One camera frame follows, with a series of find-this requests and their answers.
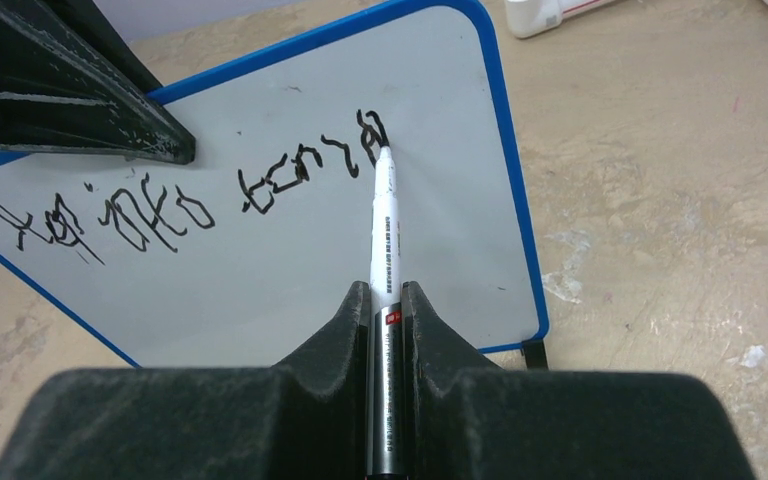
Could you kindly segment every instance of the beige tabletop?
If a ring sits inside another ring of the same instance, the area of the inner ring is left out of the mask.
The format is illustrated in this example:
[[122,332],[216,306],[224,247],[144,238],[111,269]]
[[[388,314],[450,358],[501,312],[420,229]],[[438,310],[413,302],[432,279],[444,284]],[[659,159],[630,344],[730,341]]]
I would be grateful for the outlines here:
[[[168,83],[372,3],[298,4],[133,48]],[[702,378],[768,478],[768,8],[625,0],[526,41],[506,31],[502,0],[487,8],[552,368]],[[46,378],[85,365],[123,362],[0,266],[0,449]]]

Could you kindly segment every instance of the whiteboard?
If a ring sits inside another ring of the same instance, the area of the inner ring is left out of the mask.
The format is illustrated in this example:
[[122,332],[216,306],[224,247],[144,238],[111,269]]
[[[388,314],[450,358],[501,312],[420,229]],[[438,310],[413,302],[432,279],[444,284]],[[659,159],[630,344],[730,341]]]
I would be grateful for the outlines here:
[[132,365],[269,365],[331,319],[369,275],[365,128],[392,145],[402,278],[483,351],[548,331],[477,1],[385,3],[151,96],[193,164],[0,153],[0,261]]

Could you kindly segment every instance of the white marker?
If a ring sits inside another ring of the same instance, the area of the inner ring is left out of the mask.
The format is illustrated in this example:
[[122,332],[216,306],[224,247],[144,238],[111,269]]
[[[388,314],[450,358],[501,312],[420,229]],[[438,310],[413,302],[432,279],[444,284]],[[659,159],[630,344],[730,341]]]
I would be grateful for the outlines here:
[[386,138],[381,144],[381,154],[375,164],[369,265],[372,318],[367,359],[366,475],[370,480],[406,475],[399,205],[396,166]]

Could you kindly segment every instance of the blue board frame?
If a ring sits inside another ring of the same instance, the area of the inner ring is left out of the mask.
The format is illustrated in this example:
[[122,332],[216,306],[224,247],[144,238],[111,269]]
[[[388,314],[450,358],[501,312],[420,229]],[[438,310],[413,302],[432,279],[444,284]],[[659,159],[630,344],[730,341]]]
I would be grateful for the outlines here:
[[[491,21],[489,14],[478,0],[391,0],[283,42],[279,42],[270,47],[266,47],[257,52],[238,58],[237,60],[232,60],[223,65],[211,68],[166,87],[162,87],[149,93],[148,97],[165,105],[315,48],[375,28],[405,15],[410,15],[411,13],[418,12],[425,8],[436,6],[451,7],[466,15],[475,26],[479,41],[481,42],[481,51],[484,56],[484,63],[487,70],[487,80],[490,84],[490,93],[496,111],[496,122],[502,140],[502,150],[505,155],[508,179],[511,184],[511,194],[516,209],[520,236],[522,237],[522,245],[523,250],[525,251],[528,274],[534,294],[534,304],[537,308],[537,319],[539,322],[539,329],[534,337],[523,340],[539,340],[549,333],[549,313],[546,307],[546,297],[543,292],[540,266],[537,260],[537,245],[534,241],[531,214],[529,213],[528,200],[525,196],[525,182],[522,177],[522,168],[519,162],[516,134],[514,133],[511,109],[508,104],[508,94],[507,88],[505,87],[505,78],[502,72],[502,60],[499,57],[499,46],[496,42],[496,32],[493,28],[493,22]],[[16,161],[27,155],[29,154],[0,152],[0,166]],[[140,366],[134,359],[120,350],[116,345],[110,342],[110,340],[105,338],[101,333],[75,314],[75,312],[70,310],[66,305],[45,290],[40,284],[36,283],[27,274],[19,270],[19,268],[1,255],[0,263],[72,318],[72,320],[77,322],[101,343],[122,357],[123,360],[134,367]],[[479,350],[482,353],[492,353],[516,350],[519,348],[519,343],[511,343],[507,345],[481,348]]]

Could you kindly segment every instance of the red label on marker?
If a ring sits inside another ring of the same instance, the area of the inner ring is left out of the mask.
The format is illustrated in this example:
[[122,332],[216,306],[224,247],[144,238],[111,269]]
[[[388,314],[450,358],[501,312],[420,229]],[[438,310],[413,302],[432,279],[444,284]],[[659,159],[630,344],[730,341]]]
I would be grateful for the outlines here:
[[392,325],[394,323],[402,323],[402,312],[393,312],[384,317],[384,325]]

